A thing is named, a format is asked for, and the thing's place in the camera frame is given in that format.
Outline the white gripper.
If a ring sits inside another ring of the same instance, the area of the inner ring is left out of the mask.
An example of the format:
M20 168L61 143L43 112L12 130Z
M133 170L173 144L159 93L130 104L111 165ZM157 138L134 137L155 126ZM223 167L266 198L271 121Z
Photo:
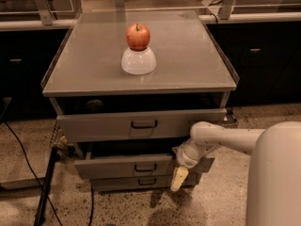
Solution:
M192 140L187 140L181 144L176 152L176 160L180 167L176 167L174 169L173 178L170 185L170 189L173 192L176 192L180 189L189 174L188 169L195 167L204 154L205 147L197 145Z

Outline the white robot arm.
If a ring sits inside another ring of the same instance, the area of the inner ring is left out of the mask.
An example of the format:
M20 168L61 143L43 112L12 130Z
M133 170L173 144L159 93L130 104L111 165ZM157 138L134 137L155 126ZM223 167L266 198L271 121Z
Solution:
M178 166L170 189L177 191L200 159L224 146L250 156L246 226L301 226L301 122L267 129L231 129L195 123L176 148Z

